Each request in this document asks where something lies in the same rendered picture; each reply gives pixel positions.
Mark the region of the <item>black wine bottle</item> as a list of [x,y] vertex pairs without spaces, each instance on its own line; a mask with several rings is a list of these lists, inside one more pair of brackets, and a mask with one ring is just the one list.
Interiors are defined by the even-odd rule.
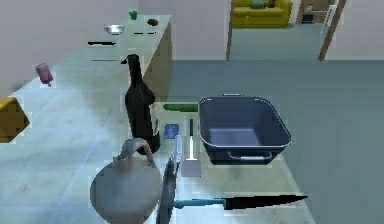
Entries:
[[160,136],[154,133],[150,107],[155,103],[155,94],[143,81],[140,59],[130,54],[123,61],[130,73],[130,86],[125,94],[125,107],[134,138],[142,138],[150,146],[151,153],[160,149]]

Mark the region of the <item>green cucumber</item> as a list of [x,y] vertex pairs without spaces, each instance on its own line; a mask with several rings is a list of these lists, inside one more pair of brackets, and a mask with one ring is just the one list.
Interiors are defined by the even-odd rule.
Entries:
[[163,109],[178,112],[198,112],[197,104],[164,104]]

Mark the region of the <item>blue square sponge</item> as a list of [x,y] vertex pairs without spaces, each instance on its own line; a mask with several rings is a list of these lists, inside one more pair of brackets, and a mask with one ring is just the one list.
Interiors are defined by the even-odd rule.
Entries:
[[164,138],[174,139],[179,133],[178,124],[166,124],[164,128]]

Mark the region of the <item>grey metal spatula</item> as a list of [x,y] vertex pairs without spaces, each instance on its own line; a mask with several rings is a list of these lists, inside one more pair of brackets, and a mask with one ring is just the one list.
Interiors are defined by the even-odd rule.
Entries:
[[181,175],[183,177],[200,177],[201,162],[194,157],[194,120],[189,120],[188,155],[183,161]]

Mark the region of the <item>dark grey square pan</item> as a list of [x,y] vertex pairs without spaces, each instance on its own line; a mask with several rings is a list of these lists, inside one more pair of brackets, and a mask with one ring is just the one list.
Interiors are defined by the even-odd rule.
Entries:
[[267,165],[292,142],[273,104],[224,94],[198,104],[199,137],[213,165]]

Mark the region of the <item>black frying pan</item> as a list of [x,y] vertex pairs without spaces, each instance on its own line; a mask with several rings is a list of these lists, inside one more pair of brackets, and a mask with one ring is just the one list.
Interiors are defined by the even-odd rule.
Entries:
[[175,144],[164,170],[162,194],[158,203],[156,224],[169,224],[170,222],[174,208],[176,179],[183,153],[183,146],[183,138],[180,135],[176,135]]

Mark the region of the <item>grey round kettle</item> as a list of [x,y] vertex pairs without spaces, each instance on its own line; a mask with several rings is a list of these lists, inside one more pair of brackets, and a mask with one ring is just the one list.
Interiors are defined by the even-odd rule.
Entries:
[[102,168],[90,186],[90,202],[109,224],[144,224],[160,199],[162,177],[151,148],[128,139],[119,155]]

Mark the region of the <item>silver metal bowl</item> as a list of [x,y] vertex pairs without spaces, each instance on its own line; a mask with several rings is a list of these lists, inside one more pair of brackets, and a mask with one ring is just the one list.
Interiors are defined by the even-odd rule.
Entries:
[[120,24],[111,24],[105,26],[104,30],[111,35],[120,35],[124,32],[125,26]]

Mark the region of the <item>yellow sofa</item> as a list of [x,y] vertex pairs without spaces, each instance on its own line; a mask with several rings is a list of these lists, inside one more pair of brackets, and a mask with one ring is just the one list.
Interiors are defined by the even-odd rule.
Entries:
[[275,0],[273,8],[254,9],[252,0],[233,0],[233,28],[284,28],[288,26],[293,3]]

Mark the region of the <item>pink cup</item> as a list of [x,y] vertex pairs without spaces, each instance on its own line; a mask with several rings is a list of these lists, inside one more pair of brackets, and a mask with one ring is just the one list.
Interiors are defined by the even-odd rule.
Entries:
[[41,63],[35,67],[36,72],[40,78],[40,81],[43,84],[51,86],[51,82],[53,81],[53,76],[50,72],[50,69],[46,63]]

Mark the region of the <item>brown wooden shelf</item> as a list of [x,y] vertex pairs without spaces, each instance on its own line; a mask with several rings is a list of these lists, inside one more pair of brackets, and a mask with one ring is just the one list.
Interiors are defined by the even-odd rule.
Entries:
[[303,21],[323,23],[329,6],[334,3],[335,0],[300,0],[296,23],[302,24]]

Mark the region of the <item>yellow wooden box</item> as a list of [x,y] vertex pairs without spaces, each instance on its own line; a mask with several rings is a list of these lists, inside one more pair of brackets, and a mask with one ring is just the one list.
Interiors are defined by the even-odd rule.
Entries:
[[10,143],[29,124],[15,97],[0,97],[0,143]]

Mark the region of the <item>blue handled black knife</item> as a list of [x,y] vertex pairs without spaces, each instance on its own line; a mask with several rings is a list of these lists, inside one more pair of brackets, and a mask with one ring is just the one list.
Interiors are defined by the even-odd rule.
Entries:
[[305,195],[275,195],[275,196],[252,196],[252,197],[232,197],[214,199],[190,199],[176,200],[173,207],[182,209],[186,206],[208,206],[220,204],[225,210],[247,209],[268,207],[274,205],[289,204],[305,199]]

